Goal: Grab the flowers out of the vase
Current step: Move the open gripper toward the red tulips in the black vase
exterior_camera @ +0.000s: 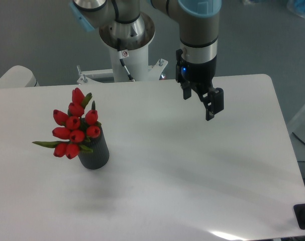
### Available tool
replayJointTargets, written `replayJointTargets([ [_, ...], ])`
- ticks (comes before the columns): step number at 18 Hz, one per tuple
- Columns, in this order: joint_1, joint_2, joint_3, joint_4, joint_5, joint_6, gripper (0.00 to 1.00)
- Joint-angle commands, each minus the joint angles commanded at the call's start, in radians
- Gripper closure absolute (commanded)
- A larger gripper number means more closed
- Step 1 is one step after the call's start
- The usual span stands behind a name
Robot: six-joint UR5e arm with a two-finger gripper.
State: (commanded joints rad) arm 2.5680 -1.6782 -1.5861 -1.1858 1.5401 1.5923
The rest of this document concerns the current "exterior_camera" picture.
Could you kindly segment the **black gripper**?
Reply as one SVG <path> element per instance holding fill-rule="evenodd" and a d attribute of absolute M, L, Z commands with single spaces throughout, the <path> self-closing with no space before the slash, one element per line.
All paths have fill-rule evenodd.
<path fill-rule="evenodd" d="M 224 91 L 213 87 L 217 57 L 205 63 L 191 63 L 183 58 L 183 50 L 176 50 L 176 81 L 180 84 L 183 99 L 191 97 L 191 90 L 197 93 L 206 109 L 206 120 L 210 121 L 224 109 Z"/>

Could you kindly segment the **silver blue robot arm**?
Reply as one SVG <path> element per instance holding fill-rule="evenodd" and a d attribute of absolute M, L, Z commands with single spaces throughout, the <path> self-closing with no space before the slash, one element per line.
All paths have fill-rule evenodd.
<path fill-rule="evenodd" d="M 224 92 L 215 88 L 221 1 L 150 1 L 179 25 L 175 79 L 188 99 L 195 92 L 206 120 L 224 109 Z M 88 32 L 98 31 L 108 47 L 115 82 L 146 81 L 161 72 L 148 68 L 148 46 L 155 36 L 152 19 L 139 1 L 71 1 L 72 13 Z"/>

